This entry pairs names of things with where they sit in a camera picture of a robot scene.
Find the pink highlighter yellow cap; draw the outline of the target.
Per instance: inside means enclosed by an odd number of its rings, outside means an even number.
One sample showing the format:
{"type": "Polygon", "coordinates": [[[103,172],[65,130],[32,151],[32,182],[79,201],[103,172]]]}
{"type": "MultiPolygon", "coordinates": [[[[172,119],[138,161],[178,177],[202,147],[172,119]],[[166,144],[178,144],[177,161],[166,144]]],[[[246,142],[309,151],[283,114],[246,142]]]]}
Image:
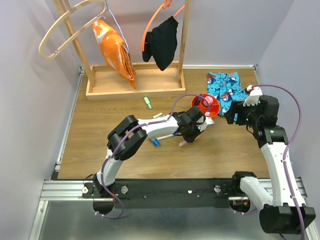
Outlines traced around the pink highlighter yellow cap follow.
{"type": "Polygon", "coordinates": [[[178,146],[179,146],[179,147],[183,147],[183,146],[185,146],[185,145],[187,145],[187,144],[189,144],[189,142],[187,142],[186,140],[184,140],[184,141],[180,142],[180,143],[178,144],[178,146]]]}

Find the pink cap marker tube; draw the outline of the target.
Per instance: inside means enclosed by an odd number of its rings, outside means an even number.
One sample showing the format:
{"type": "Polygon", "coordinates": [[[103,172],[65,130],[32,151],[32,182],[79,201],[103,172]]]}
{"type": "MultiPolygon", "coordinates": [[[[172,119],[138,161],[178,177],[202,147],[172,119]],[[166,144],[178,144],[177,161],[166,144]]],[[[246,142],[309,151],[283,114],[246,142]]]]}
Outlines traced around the pink cap marker tube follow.
{"type": "Polygon", "coordinates": [[[213,98],[211,96],[207,95],[205,97],[205,99],[203,100],[203,105],[205,107],[210,107],[212,104],[213,104],[213,98]]]}

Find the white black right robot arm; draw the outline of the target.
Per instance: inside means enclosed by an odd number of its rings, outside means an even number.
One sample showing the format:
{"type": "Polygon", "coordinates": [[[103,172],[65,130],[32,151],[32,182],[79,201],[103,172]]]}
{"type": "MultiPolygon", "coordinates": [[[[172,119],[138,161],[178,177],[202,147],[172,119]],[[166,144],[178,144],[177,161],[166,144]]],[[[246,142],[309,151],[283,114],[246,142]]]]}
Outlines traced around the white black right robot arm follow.
{"type": "Polygon", "coordinates": [[[267,234],[305,236],[306,228],[316,218],[308,207],[292,170],[287,149],[289,140],[285,129],[277,124],[278,99],[260,95],[253,102],[232,101],[224,116],[228,124],[252,128],[267,163],[272,193],[269,193],[252,172],[237,171],[232,177],[230,191],[247,195],[259,212],[259,222],[267,234]]]}

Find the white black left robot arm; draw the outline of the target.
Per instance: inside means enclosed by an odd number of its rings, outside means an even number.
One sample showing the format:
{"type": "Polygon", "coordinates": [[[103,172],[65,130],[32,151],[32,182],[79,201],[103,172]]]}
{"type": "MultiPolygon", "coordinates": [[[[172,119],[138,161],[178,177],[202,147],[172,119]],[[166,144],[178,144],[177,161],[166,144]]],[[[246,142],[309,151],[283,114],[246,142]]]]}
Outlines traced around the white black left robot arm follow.
{"type": "Polygon", "coordinates": [[[93,191],[101,198],[107,197],[111,185],[125,160],[133,157],[145,140],[158,136],[181,136],[186,144],[192,143],[214,124],[209,114],[193,106],[187,111],[170,112],[153,119],[137,119],[129,115],[107,136],[107,152],[100,170],[93,177],[93,191]]]}

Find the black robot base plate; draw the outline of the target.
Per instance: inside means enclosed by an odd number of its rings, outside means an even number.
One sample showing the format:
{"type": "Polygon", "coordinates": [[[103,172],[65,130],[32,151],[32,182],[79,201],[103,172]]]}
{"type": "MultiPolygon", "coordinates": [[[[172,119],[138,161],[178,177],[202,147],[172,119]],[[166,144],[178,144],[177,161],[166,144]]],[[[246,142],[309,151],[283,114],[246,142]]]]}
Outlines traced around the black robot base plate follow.
{"type": "Polygon", "coordinates": [[[84,199],[93,200],[95,211],[113,209],[231,208],[248,212],[249,198],[233,186],[230,178],[117,179],[106,189],[84,183],[84,199]]]}

